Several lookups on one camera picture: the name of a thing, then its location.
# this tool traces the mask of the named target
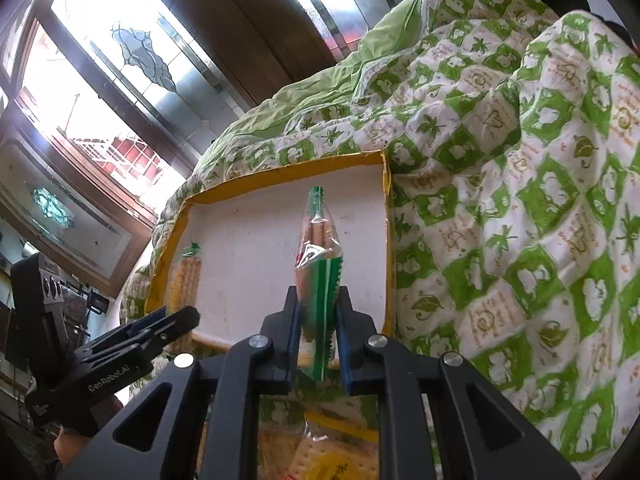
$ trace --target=patterned blanket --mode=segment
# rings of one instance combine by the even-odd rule
[[[386,149],[396,336],[461,352],[591,478],[639,412],[639,139],[640,59],[596,17],[404,0],[346,60],[229,127],[169,200],[154,259],[194,193]],[[128,317],[152,274],[153,261],[127,285]],[[375,424],[374,401],[335,378],[301,378],[262,416],[294,422],[309,404]]]

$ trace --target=light green blanket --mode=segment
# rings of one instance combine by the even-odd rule
[[[191,194],[386,148],[397,337],[461,352],[590,478],[639,411],[639,139],[640,60],[594,16],[558,20],[539,0],[404,0],[356,53],[229,127],[169,200],[154,257]],[[149,273],[128,284],[129,317]],[[302,380],[296,395],[375,423],[373,401],[335,380]],[[263,403],[265,419],[301,414]]]

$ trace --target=metal pivot bolt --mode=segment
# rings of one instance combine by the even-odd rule
[[[174,359],[174,365],[178,368],[189,368],[193,364],[193,356],[191,354],[180,354]]]
[[[458,352],[447,352],[446,354],[444,354],[444,357],[442,358],[442,360],[446,365],[460,366],[464,359],[462,358],[462,355],[460,355]]]
[[[256,334],[249,339],[249,346],[254,348],[263,348],[269,344],[269,338],[262,334]]]
[[[373,348],[384,348],[388,342],[389,339],[382,334],[374,334],[367,340],[367,344]]]

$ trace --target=green fabric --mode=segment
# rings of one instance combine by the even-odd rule
[[[639,115],[640,60],[590,14],[404,0],[357,52],[227,129],[169,200],[154,257],[191,194],[386,149],[396,336],[461,352],[591,478],[639,412]],[[129,316],[148,271],[127,289]],[[266,402],[271,420],[298,420],[302,402],[374,423],[337,377]]]

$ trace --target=yellow label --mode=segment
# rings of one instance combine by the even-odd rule
[[[346,455],[329,453],[316,460],[306,480],[362,480],[362,477]]]

